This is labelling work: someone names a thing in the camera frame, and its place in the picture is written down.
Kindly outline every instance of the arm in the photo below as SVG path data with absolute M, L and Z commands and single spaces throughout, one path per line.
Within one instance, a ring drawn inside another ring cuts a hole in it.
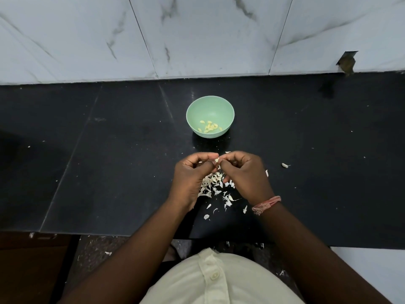
M 176 164 L 169 198 L 129 240 L 60 303 L 138 303 L 175 231 L 197 200 L 203 178 L 216 171 L 217 153 L 195 153 Z M 205 161 L 196 167 L 199 161 Z
M 220 156 L 221 168 L 254 206 L 275 194 L 261 159 L 244 152 Z M 311 233 L 280 202 L 259 217 L 281 251 L 288 271 L 310 303 L 389 303 L 376 289 Z

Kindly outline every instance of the pile of garlic peels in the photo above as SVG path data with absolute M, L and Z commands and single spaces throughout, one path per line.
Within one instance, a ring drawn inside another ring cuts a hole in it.
M 212 194 L 218 195 L 222 193 L 222 190 L 224 187 L 230 186 L 231 188 L 235 188 L 235 184 L 233 183 L 232 180 L 230 180 L 227 183 L 223 183 L 222 180 L 224 180 L 225 175 L 220 172 L 216 173 L 211 173 L 208 176 L 206 176 L 201 183 L 200 187 L 200 192 L 198 193 L 198 196 L 207 196 L 209 198 L 212 197 Z M 232 201 L 237 201 L 232 198 L 230 194 L 226 194 L 227 191 L 223 193 L 222 199 L 225 200 L 224 208 L 226 211 L 226 206 L 230 207 L 232 206 Z

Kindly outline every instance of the white panel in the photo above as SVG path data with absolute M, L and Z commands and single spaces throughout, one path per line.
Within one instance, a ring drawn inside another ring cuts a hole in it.
M 393 304 L 405 299 L 405 250 L 332 247 L 349 266 Z
M 270 74 L 405 69 L 405 0 L 293 0 Z
M 129 0 L 0 0 L 0 81 L 155 79 Z
M 131 0 L 159 78 L 267 75 L 291 0 Z

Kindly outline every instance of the red thread bracelet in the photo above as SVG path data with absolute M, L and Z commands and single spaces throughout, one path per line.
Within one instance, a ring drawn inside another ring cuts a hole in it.
M 281 201 L 281 197 L 274 196 L 271 199 L 269 199 L 268 201 L 264 201 L 260 204 L 257 204 L 256 206 L 252 207 L 252 210 L 255 214 L 257 214 L 259 216 L 264 212 L 264 210 L 269 209 L 271 206 L 273 206 L 278 201 Z

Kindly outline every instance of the bowl rim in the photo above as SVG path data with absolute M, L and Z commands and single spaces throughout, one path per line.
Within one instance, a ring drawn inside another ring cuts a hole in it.
M 188 110 L 190 109 L 190 107 L 191 107 L 196 101 L 198 101 L 198 100 L 200 100 L 200 99 L 204 99 L 205 97 L 216 97 L 216 98 L 220 98 L 220 99 L 225 100 L 226 102 L 228 102 L 228 103 L 230 104 L 230 107 L 232 108 L 232 113 L 233 113 L 232 121 L 230 122 L 229 126 L 226 127 L 226 128 L 223 128 L 222 131 L 227 130 L 227 129 L 232 125 L 233 121 L 235 120 L 235 109 L 233 108 L 232 103 L 230 103 L 229 101 L 227 101 L 225 98 L 222 98 L 222 97 L 220 97 L 220 96 L 215 96 L 215 95 L 203 96 L 203 97 L 200 97 L 200 98 L 195 99 L 192 103 L 190 103 L 190 105 L 189 105 L 188 108 L 187 108 L 187 111 L 185 112 L 185 120 L 187 121 L 187 123 L 188 123 L 188 125 L 190 126 L 190 128 L 191 128 L 195 133 L 197 133 L 197 130 L 194 130 L 194 128 L 190 125 L 190 122 L 188 121 L 188 117 L 187 117 L 187 115 L 188 115 Z M 213 133 L 198 132 L 198 133 L 199 133 L 199 134 L 212 135 L 212 134 L 219 133 L 219 132 L 213 132 Z

